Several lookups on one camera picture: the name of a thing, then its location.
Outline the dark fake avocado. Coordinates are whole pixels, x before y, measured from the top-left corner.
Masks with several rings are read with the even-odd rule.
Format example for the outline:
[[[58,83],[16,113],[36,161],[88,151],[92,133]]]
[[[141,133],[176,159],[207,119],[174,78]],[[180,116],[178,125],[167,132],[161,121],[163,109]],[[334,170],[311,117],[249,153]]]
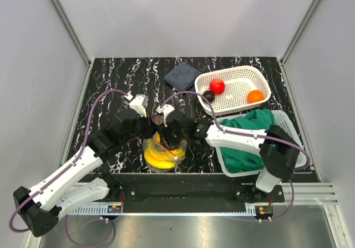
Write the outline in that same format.
[[[210,90],[207,90],[203,93],[203,96],[210,102],[212,103],[214,100],[215,100],[215,94],[210,91]]]

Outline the red fake apple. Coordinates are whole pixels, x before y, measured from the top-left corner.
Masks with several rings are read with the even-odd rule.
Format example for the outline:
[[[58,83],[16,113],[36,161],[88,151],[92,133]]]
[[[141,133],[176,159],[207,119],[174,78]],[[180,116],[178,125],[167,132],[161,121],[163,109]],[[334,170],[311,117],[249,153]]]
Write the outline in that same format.
[[[221,79],[214,79],[211,81],[209,88],[214,94],[220,95],[225,90],[225,83]]]

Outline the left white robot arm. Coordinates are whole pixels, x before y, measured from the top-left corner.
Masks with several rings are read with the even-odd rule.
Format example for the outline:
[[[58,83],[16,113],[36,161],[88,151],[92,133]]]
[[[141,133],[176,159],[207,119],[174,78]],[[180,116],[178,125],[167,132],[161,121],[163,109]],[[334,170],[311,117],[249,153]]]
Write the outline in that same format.
[[[92,170],[112,159],[123,145],[155,134],[149,115],[132,109],[119,112],[103,128],[87,136],[81,149],[37,185],[19,187],[13,193],[17,214],[35,237],[50,232],[68,213],[97,200],[121,197],[120,182],[112,174],[98,175],[86,185],[74,185]]]

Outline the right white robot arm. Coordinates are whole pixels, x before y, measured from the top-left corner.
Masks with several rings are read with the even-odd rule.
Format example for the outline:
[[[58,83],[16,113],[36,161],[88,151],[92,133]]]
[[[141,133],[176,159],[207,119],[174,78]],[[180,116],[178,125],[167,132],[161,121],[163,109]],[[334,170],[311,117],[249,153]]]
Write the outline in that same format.
[[[252,187],[252,195],[260,202],[271,196],[280,181],[292,179],[301,153],[298,143],[278,125],[268,129],[238,129],[220,125],[218,121],[196,122],[177,110],[159,115],[155,122],[162,145],[170,150],[186,141],[216,150],[229,148],[259,156],[264,167]]]

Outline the fake orange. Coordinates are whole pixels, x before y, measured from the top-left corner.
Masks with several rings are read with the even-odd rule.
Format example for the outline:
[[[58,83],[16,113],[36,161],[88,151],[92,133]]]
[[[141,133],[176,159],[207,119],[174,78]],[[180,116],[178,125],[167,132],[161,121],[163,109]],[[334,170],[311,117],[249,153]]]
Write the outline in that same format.
[[[257,103],[257,102],[260,102],[263,100],[264,100],[263,93],[262,93],[262,91],[259,91],[259,90],[253,90],[253,91],[249,92],[247,95],[247,101],[250,104]]]

